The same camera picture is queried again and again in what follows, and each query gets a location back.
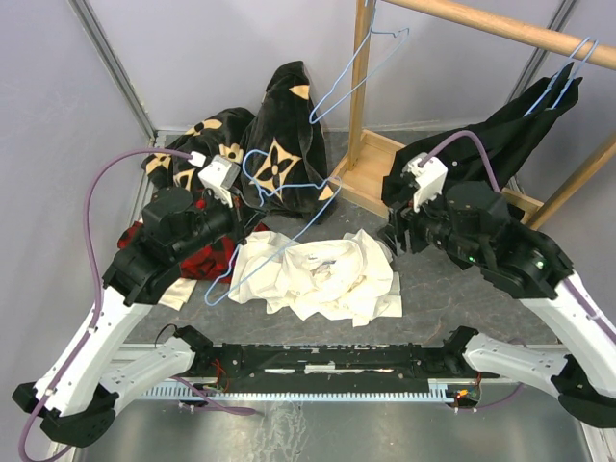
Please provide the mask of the red black plaid shirt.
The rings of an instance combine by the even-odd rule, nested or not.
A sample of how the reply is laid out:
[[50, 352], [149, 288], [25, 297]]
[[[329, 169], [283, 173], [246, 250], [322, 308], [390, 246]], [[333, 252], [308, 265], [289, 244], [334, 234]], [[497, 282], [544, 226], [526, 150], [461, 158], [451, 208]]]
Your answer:
[[[125, 248], [142, 226], [140, 220], [134, 221], [118, 239], [117, 247], [119, 249]], [[223, 237], [216, 243], [203, 247], [182, 262], [180, 266], [181, 277], [197, 281], [215, 280], [230, 268], [229, 261], [236, 247], [237, 244], [228, 237]]]

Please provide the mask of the white dress shirt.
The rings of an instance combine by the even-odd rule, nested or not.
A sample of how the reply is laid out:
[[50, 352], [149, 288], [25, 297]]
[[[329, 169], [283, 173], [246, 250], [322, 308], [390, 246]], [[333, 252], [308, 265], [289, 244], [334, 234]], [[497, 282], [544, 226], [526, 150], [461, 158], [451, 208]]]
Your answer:
[[263, 299], [269, 314], [288, 307], [303, 321], [321, 314], [365, 326], [402, 316], [392, 261], [389, 248], [363, 229], [306, 244], [281, 233], [255, 232], [235, 260], [228, 297], [240, 304]]

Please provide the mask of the black button shirt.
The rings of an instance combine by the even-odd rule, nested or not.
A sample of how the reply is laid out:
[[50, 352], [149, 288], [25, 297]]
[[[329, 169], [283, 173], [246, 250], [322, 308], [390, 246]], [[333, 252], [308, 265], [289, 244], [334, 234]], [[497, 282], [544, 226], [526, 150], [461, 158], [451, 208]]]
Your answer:
[[[519, 172], [532, 151], [549, 133], [557, 120], [578, 102], [578, 88], [582, 81], [577, 77], [555, 110], [545, 110], [551, 102], [544, 101], [531, 115], [526, 110], [540, 96], [551, 77], [539, 79], [519, 97], [505, 104], [486, 120], [467, 125], [466, 130], [475, 133], [484, 146], [498, 185], [503, 188]], [[421, 153], [427, 153], [455, 130], [414, 141], [396, 153], [390, 173], [383, 178], [382, 202], [389, 207], [396, 194], [402, 193], [405, 182], [402, 169], [408, 161]], [[445, 147], [438, 158], [448, 168], [444, 189], [448, 190], [463, 181], [489, 181], [485, 166], [474, 144], [467, 137]]]

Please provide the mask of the light blue hanger with shirt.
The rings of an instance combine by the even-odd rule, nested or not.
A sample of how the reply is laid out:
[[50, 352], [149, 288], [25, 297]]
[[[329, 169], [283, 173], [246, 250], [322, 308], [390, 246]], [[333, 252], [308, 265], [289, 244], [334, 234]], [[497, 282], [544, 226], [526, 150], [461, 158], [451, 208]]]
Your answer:
[[[590, 48], [584, 53], [584, 56], [579, 62], [579, 64], [577, 66], [574, 66], [575, 56], [587, 43], [589, 43]], [[569, 87], [577, 78], [578, 73], [581, 71], [581, 69], [588, 62], [595, 50], [598, 48], [599, 43], [600, 42], [596, 38], [584, 38], [569, 55], [569, 57], [567, 58], [567, 62], [563, 64], [559, 68], [559, 70], [551, 77], [543, 92], [526, 110], [524, 116], [530, 116], [541, 106], [544, 101], [551, 102], [551, 105], [546, 106], [545, 110], [555, 110], [559, 105], [560, 101], [564, 98]]]

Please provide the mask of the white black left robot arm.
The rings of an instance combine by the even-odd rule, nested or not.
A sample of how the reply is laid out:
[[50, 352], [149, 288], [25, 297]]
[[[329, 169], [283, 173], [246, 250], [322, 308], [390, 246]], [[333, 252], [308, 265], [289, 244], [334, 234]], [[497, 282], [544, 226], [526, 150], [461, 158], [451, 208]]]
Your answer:
[[30, 422], [40, 421], [51, 441], [85, 448], [148, 389], [214, 366], [212, 342], [188, 326], [133, 363], [108, 368], [128, 334], [180, 278], [185, 260], [224, 237], [242, 242], [265, 215], [235, 191], [220, 198], [206, 190], [203, 196], [199, 208], [183, 188], [154, 193], [141, 212], [141, 227], [103, 274], [94, 305], [62, 356], [41, 379], [14, 390], [13, 401]]

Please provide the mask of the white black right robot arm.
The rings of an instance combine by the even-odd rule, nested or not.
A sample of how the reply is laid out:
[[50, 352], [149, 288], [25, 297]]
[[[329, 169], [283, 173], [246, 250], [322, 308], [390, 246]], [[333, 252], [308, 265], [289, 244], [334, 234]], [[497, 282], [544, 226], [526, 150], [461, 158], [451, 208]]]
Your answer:
[[514, 379], [557, 399], [579, 421], [615, 425], [615, 326], [586, 292], [572, 260], [546, 234], [511, 216], [505, 197], [463, 182], [428, 200], [406, 186], [388, 206], [379, 237], [396, 254], [443, 251], [462, 270], [477, 267], [497, 290], [540, 318], [566, 347], [541, 353], [474, 332], [441, 354], [443, 368]]

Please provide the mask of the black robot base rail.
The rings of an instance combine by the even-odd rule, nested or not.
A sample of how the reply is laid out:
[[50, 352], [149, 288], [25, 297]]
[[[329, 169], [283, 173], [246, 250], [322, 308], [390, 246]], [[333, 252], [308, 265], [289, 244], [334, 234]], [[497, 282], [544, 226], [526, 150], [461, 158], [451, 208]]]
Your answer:
[[476, 333], [458, 327], [442, 346], [393, 345], [215, 345], [195, 328], [175, 326], [173, 340], [195, 347], [183, 377], [208, 395], [251, 394], [260, 398], [424, 397], [429, 383], [461, 381], [478, 386], [486, 373], [462, 357]]

